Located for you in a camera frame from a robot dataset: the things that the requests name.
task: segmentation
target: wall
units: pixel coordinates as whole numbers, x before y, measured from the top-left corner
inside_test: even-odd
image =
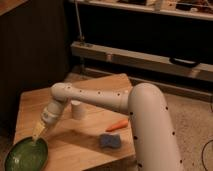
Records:
[[[0,17],[0,127],[14,131],[20,93],[69,71],[62,0],[29,0]]]

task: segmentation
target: carrot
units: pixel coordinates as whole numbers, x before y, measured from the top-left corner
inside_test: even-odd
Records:
[[[112,132],[112,131],[115,131],[117,129],[121,129],[121,128],[125,128],[128,126],[128,118],[126,119],[122,119],[112,125],[110,125],[107,129],[106,129],[106,132]]]

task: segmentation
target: wooden table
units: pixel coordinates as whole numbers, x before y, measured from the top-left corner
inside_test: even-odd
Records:
[[[125,74],[81,81],[74,85],[95,90],[131,89]],[[49,90],[44,88],[21,95],[14,144],[32,135],[43,108],[51,99]],[[67,106],[55,129],[44,137],[49,149],[45,170],[85,170],[134,155],[130,125],[116,131],[122,140],[120,149],[102,149],[99,146],[99,135],[105,132],[106,127],[127,116],[88,104],[85,106],[87,114],[80,121],[70,117],[70,106]]]

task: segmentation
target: green bowl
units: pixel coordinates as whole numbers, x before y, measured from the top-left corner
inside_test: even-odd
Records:
[[[40,171],[47,156],[48,148],[43,139],[34,142],[32,137],[27,137],[15,144],[8,153],[5,171]]]

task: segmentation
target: gray sponge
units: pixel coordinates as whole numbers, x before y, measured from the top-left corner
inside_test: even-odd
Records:
[[[101,148],[104,148],[104,147],[120,148],[121,147],[120,135],[119,134],[115,134],[115,135],[101,134],[100,146]]]

